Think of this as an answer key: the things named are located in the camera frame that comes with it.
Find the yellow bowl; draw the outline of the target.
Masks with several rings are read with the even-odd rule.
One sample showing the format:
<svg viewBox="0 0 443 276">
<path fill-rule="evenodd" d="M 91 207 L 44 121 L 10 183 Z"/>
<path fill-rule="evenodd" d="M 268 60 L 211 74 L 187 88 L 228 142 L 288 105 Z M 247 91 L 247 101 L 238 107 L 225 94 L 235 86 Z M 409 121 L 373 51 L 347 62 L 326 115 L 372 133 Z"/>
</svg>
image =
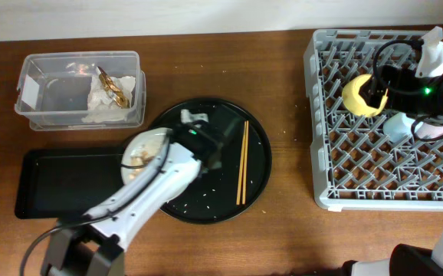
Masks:
<svg viewBox="0 0 443 276">
<path fill-rule="evenodd" d="M 364 88 L 365 92 L 369 91 L 367 86 L 371 80 L 371 74 L 362 74 L 352 79 L 343 88 L 343 104 L 345 108 L 354 115 L 362 117 L 374 117 L 379 115 L 386 107 L 388 90 L 385 90 L 383 95 L 378 96 L 378 107 L 368 105 L 366 99 L 359 94 L 361 88 Z"/>
</svg>

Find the blue cup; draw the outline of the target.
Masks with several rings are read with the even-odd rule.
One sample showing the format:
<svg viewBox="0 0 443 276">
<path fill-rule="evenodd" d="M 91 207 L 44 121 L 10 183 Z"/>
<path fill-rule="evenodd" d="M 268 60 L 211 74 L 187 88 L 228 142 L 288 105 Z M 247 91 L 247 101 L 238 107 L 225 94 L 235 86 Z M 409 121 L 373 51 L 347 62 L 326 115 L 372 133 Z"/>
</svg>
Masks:
<svg viewBox="0 0 443 276">
<path fill-rule="evenodd" d="M 383 133 L 389 137 L 391 143 L 396 143 L 403 138 L 412 137 L 412 124 L 416 119 L 408 117 L 405 113 L 397 113 L 389 118 L 383 125 Z"/>
</svg>

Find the pink cup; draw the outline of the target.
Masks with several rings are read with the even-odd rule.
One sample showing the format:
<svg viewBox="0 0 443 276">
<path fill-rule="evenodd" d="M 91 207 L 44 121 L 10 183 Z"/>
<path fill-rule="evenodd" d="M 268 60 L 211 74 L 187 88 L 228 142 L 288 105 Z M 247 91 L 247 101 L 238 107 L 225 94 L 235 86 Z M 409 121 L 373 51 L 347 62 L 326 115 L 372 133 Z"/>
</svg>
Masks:
<svg viewBox="0 0 443 276">
<path fill-rule="evenodd" d="M 436 141 L 443 139 L 443 116 L 419 118 L 413 131 L 416 139 Z"/>
</svg>

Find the grey plate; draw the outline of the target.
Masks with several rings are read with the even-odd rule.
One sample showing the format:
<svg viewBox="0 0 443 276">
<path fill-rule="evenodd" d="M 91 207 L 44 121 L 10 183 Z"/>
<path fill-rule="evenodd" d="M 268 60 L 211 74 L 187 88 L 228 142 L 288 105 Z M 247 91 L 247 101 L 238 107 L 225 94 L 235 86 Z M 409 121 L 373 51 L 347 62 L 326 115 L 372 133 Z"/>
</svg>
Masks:
<svg viewBox="0 0 443 276">
<path fill-rule="evenodd" d="M 160 127 L 139 133 L 129 141 L 120 160 L 120 173 L 128 185 L 143 172 L 160 153 L 169 128 Z"/>
</svg>

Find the peanut shells and rice scraps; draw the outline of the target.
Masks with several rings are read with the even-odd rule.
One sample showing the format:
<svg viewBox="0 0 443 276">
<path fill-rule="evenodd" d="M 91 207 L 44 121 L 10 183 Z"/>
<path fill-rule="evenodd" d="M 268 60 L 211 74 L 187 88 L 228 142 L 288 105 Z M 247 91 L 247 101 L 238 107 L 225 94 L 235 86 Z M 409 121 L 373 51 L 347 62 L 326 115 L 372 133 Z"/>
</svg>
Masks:
<svg viewBox="0 0 443 276">
<path fill-rule="evenodd" d="M 129 166 L 134 166 L 129 172 L 129 179 L 133 180 L 143 172 L 146 165 L 155 158 L 159 152 L 160 145 L 157 143 L 143 144 L 140 148 L 135 149 L 130 157 Z"/>
</svg>

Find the white paper napkin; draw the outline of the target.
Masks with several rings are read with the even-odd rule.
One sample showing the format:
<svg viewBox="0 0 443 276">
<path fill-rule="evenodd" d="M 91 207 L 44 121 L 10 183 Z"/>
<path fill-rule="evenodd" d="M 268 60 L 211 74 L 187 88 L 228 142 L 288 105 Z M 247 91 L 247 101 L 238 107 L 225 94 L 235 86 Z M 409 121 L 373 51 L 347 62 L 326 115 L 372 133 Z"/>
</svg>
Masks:
<svg viewBox="0 0 443 276">
<path fill-rule="evenodd" d="M 128 100 L 132 100 L 132 92 L 136 86 L 136 78 L 125 76 L 121 78 L 111 77 L 115 85 L 120 88 Z M 128 111 L 120 108 L 116 102 L 107 95 L 97 75 L 91 77 L 90 92 L 87 96 L 88 115 L 82 118 L 83 123 L 104 123 L 124 121 Z"/>
</svg>

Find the gold foil wrapper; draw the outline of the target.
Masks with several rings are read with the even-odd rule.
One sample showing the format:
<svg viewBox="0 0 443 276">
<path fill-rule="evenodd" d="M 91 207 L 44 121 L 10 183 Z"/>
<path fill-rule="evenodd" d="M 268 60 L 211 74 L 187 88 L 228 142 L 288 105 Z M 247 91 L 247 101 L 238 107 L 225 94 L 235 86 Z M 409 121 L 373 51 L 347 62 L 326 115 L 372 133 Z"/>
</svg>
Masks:
<svg viewBox="0 0 443 276">
<path fill-rule="evenodd" d="M 106 73 L 106 71 L 97 67 L 99 71 L 99 80 L 106 91 L 107 95 L 113 100 L 113 102 L 120 108 L 126 109 L 130 107 L 130 101 L 125 96 L 123 91 L 115 84 L 112 78 Z"/>
</svg>

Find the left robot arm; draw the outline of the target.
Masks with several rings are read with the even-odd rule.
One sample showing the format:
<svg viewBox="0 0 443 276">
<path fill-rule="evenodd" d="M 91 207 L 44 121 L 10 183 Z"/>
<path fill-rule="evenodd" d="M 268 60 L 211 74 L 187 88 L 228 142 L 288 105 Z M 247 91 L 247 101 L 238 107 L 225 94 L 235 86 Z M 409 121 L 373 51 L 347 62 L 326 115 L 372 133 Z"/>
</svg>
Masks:
<svg viewBox="0 0 443 276">
<path fill-rule="evenodd" d="M 126 156 L 147 142 L 157 149 L 139 174 L 76 222 L 59 222 L 50 239 L 42 275 L 123 275 L 125 253 L 138 231 L 169 200 L 180 196 L 221 158 L 240 129 L 241 117 L 224 105 L 205 120 L 180 121 L 135 136 Z"/>
</svg>

